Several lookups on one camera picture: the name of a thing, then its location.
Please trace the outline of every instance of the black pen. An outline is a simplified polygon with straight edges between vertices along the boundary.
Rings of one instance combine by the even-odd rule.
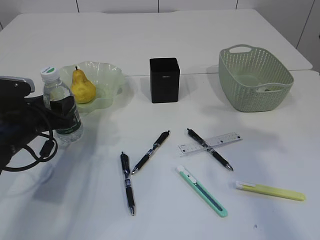
[[[160,145],[164,142],[164,140],[166,140],[166,138],[169,136],[169,132],[170,131],[164,131],[163,133],[161,133],[160,137],[153,144],[152,149],[149,149],[149,151],[143,156],[143,158],[137,163],[137,165],[135,165],[131,174],[135,174],[136,172],[138,172],[142,168],[142,166],[148,161],[148,159],[150,158],[152,153],[158,147],[160,147]]]
[[[205,140],[203,140],[198,134],[195,133],[192,129],[187,128],[188,135],[196,140],[202,147],[208,148],[210,147]],[[230,163],[227,162],[216,150],[214,150],[212,147],[208,148],[206,150],[208,153],[210,153],[212,156],[214,156],[215,159],[217,159],[226,169],[233,171],[234,169],[230,165]]]
[[[128,201],[128,207],[132,215],[136,214],[135,209],[135,200],[134,200],[134,194],[132,192],[131,187],[131,180],[130,180],[130,167],[129,167],[129,158],[124,152],[120,155],[121,159],[121,165],[122,165],[122,171],[124,174],[124,186],[125,186],[125,193],[126,193],[126,199]]]

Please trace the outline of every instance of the black cube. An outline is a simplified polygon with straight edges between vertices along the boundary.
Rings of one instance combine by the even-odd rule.
[[[175,57],[151,58],[151,101],[154,104],[178,102],[179,77],[180,69]]]

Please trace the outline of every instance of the clear plastic ruler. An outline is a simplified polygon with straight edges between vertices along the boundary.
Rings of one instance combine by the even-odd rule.
[[[215,136],[215,137],[212,137],[209,139],[205,139],[205,142],[209,145],[208,147],[203,147],[198,142],[194,142],[194,143],[190,143],[190,144],[182,144],[182,145],[179,145],[178,147],[182,153],[181,156],[186,156],[186,155],[190,155],[190,154],[196,154],[196,153],[203,152],[209,148],[221,146],[224,144],[230,144],[230,143],[237,142],[240,140],[242,140],[242,137],[238,133],[231,132],[231,133],[227,133],[224,135]]]

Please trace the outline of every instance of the basket handle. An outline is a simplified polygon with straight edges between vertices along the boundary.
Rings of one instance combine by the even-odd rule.
[[[235,48],[239,48],[239,47],[244,47],[244,48],[250,49],[250,51],[248,51],[247,53],[251,52],[254,48],[253,46],[250,46],[247,44],[238,44],[238,45],[231,46],[231,47],[227,48],[226,50],[230,52],[231,49],[235,49]]]
[[[262,85],[256,87],[255,91],[257,93],[275,93],[275,92],[282,91],[287,86],[288,86],[287,84],[271,82],[271,83],[262,84]],[[269,90],[266,91],[269,87],[281,87],[281,89],[274,90],[274,91],[269,91]]]

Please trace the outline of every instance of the yellow pear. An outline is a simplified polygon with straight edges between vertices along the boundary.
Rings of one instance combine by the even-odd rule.
[[[86,104],[96,96],[96,86],[87,79],[84,71],[75,67],[72,73],[71,91],[78,104]]]

